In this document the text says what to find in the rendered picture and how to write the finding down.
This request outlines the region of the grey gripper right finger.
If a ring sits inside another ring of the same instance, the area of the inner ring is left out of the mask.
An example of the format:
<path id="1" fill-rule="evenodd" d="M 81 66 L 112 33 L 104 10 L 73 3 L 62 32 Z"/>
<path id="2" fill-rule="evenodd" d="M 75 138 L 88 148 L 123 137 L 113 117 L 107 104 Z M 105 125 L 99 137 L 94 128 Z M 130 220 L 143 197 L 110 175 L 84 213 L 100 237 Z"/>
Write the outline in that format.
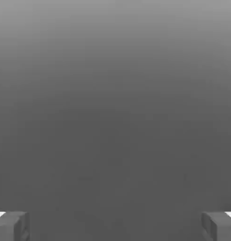
<path id="1" fill-rule="evenodd" d="M 231 211 L 202 212 L 201 225 L 205 241 L 231 241 Z"/>

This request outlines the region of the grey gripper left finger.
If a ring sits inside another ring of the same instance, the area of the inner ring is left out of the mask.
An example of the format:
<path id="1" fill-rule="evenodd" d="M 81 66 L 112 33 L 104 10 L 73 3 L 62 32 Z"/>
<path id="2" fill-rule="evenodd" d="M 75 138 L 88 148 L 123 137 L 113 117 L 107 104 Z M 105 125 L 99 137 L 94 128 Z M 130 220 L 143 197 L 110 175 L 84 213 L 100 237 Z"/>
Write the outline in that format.
<path id="1" fill-rule="evenodd" d="M 0 211 L 0 241 L 30 241 L 30 214 Z"/>

